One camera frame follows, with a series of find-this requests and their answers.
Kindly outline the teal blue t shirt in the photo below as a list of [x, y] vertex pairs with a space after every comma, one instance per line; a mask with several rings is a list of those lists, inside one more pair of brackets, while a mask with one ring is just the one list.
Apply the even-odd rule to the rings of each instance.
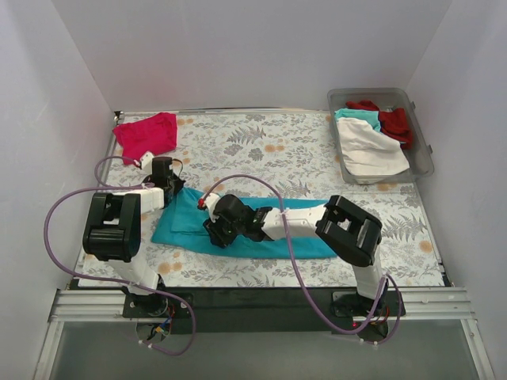
[[[289, 251], [285, 237], [279, 241], [254, 242], [239, 236], [222, 249], [211, 243], [203, 226], [208, 218], [206, 212], [197, 209], [197, 201], [203, 195], [193, 188], [183, 188], [170, 205], [163, 211], [151, 241], [155, 244], [174, 245], [193, 251], [219, 257], [246, 259], [285, 259]], [[259, 207], [279, 207], [275, 198], [242, 197], [240, 200], [253, 209]], [[326, 203], [324, 199], [284, 199], [284, 206], [307, 208]], [[291, 232], [292, 247], [297, 260], [316, 260], [337, 257], [334, 251], [318, 237], [295, 237]]]

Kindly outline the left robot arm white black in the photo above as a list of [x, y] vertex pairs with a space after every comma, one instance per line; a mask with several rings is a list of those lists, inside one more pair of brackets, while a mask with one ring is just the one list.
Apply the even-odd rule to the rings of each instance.
[[171, 157], [148, 152], [140, 159], [147, 173], [140, 189], [127, 192], [97, 192], [93, 195], [82, 238], [84, 251], [105, 262], [127, 283], [124, 293], [135, 307], [152, 316], [162, 316], [169, 299], [159, 290], [163, 280], [139, 251], [141, 217], [168, 207], [184, 181], [173, 171]]

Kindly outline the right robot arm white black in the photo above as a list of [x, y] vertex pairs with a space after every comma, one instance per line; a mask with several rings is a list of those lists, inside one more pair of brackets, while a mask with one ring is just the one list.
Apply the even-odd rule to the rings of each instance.
[[382, 240], [382, 223], [343, 196], [308, 208], [253, 209], [233, 195], [212, 193], [198, 200], [197, 208], [208, 213], [204, 228], [211, 243], [225, 249], [237, 237], [255, 242], [293, 238], [319, 238], [350, 264], [356, 278], [356, 297], [346, 311], [379, 313], [387, 305], [386, 284], [376, 251]]

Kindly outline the folded pink t shirt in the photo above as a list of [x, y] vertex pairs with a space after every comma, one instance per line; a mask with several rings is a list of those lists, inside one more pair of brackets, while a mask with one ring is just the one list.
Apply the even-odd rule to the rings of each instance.
[[112, 132], [123, 148], [125, 165], [133, 165], [134, 160], [139, 162], [146, 152], [160, 155], [177, 147], [177, 117], [168, 112], [160, 112], [133, 123], [123, 123]]

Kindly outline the floral patterned table mat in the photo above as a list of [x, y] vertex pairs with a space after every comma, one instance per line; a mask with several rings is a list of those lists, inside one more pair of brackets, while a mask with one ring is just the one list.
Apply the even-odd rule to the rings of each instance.
[[[330, 115], [180, 113], [174, 168], [190, 188], [221, 194], [326, 200], [343, 195], [383, 223], [383, 270], [401, 287], [441, 286], [440, 255], [414, 184], [343, 181]], [[151, 241], [157, 213], [142, 218], [142, 252], [171, 287], [352, 286], [352, 268], [325, 260], [247, 260], [194, 253]]]

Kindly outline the white t shirt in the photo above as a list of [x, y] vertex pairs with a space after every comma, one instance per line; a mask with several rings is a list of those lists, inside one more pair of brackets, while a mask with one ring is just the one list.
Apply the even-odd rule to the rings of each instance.
[[365, 120], [340, 117], [336, 121], [345, 168], [357, 177], [388, 177], [410, 164], [399, 141], [375, 131]]

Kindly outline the light mint t shirt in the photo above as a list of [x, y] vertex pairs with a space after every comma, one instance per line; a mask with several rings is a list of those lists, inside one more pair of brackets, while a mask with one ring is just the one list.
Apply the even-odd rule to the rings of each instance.
[[334, 112], [335, 120], [339, 120], [342, 117], [365, 121], [372, 127], [374, 131], [381, 132], [381, 123], [379, 121], [378, 111], [340, 108]]

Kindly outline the dark red t shirt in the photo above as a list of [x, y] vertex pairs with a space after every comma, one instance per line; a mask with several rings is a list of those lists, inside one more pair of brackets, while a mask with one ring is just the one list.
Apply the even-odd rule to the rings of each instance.
[[409, 126], [405, 110], [396, 108], [391, 112], [381, 111], [380, 108], [369, 100], [359, 102], [347, 101], [346, 106], [351, 109], [360, 109], [378, 112], [380, 131], [400, 142], [403, 150], [410, 150], [413, 146], [413, 132]]

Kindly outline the clear plastic bin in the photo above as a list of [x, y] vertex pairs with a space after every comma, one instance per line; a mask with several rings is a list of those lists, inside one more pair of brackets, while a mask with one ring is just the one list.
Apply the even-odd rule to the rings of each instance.
[[406, 92], [399, 88], [348, 88], [332, 89], [327, 94], [330, 112], [336, 112], [344, 108], [348, 101], [372, 101], [380, 110], [385, 112], [402, 108], [405, 111], [408, 127], [413, 134], [413, 144], [403, 153], [408, 161], [409, 168], [396, 174], [373, 174], [355, 175], [345, 166], [345, 155], [342, 153], [340, 136], [336, 120], [330, 121], [331, 135], [337, 144], [337, 152], [340, 155], [341, 174], [345, 182], [349, 184], [375, 184], [375, 183], [411, 183], [416, 180], [428, 177], [434, 172], [434, 165], [431, 158], [431, 147], [426, 144], [421, 132], [417, 117], [415, 116], [415, 105], [410, 101]]

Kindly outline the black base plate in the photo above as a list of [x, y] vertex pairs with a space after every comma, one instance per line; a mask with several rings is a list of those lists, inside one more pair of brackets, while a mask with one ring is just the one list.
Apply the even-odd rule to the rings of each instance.
[[[367, 317], [373, 301], [357, 294], [355, 287], [310, 287], [322, 313], [342, 329], [356, 329]], [[331, 331], [315, 313], [300, 288], [295, 287], [179, 287], [165, 291], [184, 299], [194, 310], [199, 333], [278, 333]], [[390, 317], [406, 315], [397, 292], [386, 289], [369, 326], [359, 338], [373, 342], [388, 336]], [[172, 333], [192, 332], [188, 308], [162, 297], [126, 295], [122, 317], [173, 318]]]

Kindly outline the aluminium frame rail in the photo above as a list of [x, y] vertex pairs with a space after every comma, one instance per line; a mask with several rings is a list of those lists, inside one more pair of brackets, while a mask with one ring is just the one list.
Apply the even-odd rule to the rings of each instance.
[[[396, 321], [454, 321], [461, 323], [478, 376], [494, 378], [467, 292], [462, 287], [403, 287], [396, 291], [406, 315]], [[48, 379], [55, 362], [63, 327], [67, 322], [134, 322], [147, 325], [162, 319], [122, 317], [126, 294], [119, 288], [76, 288], [57, 291], [51, 307], [49, 325], [34, 377]]]

